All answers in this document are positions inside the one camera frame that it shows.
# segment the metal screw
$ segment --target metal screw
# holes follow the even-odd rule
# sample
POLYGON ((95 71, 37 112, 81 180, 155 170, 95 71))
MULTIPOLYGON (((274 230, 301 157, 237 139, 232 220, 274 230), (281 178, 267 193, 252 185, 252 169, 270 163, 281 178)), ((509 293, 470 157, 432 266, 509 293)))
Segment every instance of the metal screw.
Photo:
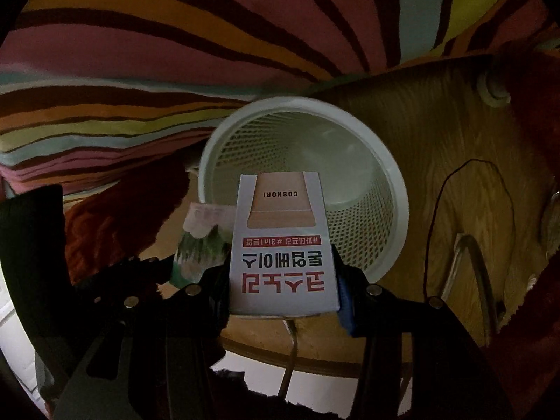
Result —
POLYGON ((436 310, 438 310, 443 307, 443 300, 440 299, 439 297, 432 297, 431 299, 428 300, 428 304, 432 308, 436 308, 436 310))
POLYGON ((185 293, 189 296, 189 297, 194 297, 195 295, 198 295, 202 292, 202 287, 200 285, 188 285, 185 288, 185 293))
POLYGON ((383 293, 383 288, 379 285, 369 285, 366 287, 366 292, 372 297, 378 297, 383 293))
POLYGON ((134 297, 134 296, 127 297, 127 298, 124 300, 124 305, 125 305, 127 308, 134 308, 134 307, 135 307, 136 305, 138 305, 139 303, 140 303, 140 300, 138 299, 138 297, 134 297))

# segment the beige tube illustration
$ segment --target beige tube illustration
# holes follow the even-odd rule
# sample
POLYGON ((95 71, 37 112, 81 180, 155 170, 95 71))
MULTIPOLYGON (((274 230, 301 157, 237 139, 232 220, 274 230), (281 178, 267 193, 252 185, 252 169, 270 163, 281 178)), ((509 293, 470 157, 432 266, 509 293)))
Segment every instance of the beige tube illustration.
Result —
POLYGON ((257 175, 249 229, 314 227, 303 172, 266 172, 257 175))

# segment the small snack package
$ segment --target small snack package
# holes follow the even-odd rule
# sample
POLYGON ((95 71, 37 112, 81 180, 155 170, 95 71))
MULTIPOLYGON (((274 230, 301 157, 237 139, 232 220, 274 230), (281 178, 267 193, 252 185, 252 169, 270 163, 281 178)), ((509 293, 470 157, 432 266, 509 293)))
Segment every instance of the small snack package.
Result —
POLYGON ((338 311, 317 172, 241 175, 230 284, 233 314, 298 317, 338 311))
POLYGON ((208 268, 222 265, 231 248, 235 207, 191 203, 178 243, 170 283, 198 283, 208 268))

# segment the basket rim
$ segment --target basket rim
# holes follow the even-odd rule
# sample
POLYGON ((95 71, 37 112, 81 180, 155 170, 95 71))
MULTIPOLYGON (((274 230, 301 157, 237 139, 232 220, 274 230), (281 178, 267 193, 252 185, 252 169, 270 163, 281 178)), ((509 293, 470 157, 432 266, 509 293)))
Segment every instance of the basket rim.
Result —
POLYGON ((379 281, 393 267, 407 237, 409 219, 407 189, 397 162, 382 140, 364 123, 339 107, 312 98, 279 96, 256 100, 237 109, 220 123, 204 147, 198 175, 199 200, 202 203, 212 202, 211 177, 221 148, 229 137, 250 121, 271 112, 309 113, 336 123, 362 141, 383 168, 393 195, 394 219, 383 251, 373 265, 363 270, 370 283, 379 281))

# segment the white box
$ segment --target white box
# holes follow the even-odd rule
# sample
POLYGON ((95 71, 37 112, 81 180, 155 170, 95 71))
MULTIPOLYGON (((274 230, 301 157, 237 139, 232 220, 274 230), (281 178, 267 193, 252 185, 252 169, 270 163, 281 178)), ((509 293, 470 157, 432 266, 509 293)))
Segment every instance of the white box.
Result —
POLYGON ((327 215, 316 172, 241 176, 230 283, 232 314, 298 317, 338 311, 327 215))

